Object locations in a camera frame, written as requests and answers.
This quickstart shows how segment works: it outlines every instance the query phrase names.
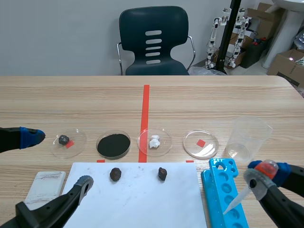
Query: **gray wall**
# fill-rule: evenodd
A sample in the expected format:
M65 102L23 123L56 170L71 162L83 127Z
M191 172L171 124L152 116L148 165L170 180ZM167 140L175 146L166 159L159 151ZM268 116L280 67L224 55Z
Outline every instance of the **gray wall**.
M255 3L242 1L246 8ZM125 9L159 5L181 6L188 13L197 63L206 58L214 17L230 1L0 0L0 76L118 75L119 15ZM134 56L122 52L126 68ZM190 42L174 48L172 57L188 66Z

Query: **plastic beaker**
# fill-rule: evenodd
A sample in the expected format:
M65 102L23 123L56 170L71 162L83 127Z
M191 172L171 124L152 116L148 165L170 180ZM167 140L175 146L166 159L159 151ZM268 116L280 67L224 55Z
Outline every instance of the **plastic beaker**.
M236 161L249 162L269 138L272 130L255 116L241 116L235 121L225 150Z

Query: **red paper piece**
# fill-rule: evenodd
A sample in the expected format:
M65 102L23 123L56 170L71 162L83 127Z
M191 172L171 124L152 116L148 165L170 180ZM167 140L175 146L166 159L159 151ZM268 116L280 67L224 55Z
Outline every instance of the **red paper piece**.
M198 146L200 146L201 148L203 148L205 146L206 142L200 139L196 144Z
M70 148L71 146L74 145L74 142L72 140L68 141L67 145L66 145L66 148Z

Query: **red tape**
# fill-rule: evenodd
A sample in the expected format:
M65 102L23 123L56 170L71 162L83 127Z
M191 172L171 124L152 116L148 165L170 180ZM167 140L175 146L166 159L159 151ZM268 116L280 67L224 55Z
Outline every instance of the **red tape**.
M150 85L143 86L141 132L148 129ZM140 137L138 162L147 162L148 134Z

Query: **dark rock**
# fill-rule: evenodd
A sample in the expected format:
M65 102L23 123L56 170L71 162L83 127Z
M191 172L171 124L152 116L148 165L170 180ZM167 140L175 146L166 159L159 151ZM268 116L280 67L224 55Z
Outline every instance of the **dark rock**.
M61 135L58 139L59 144L61 145L67 145L67 143L70 141L70 139L66 135Z
M160 167L158 169L158 177L162 180L165 181L166 177L167 177L167 171L165 169L163 169L162 167Z
M110 177L115 182L117 182L120 179L121 176L122 176L122 172L120 171L119 168L114 168L110 172Z

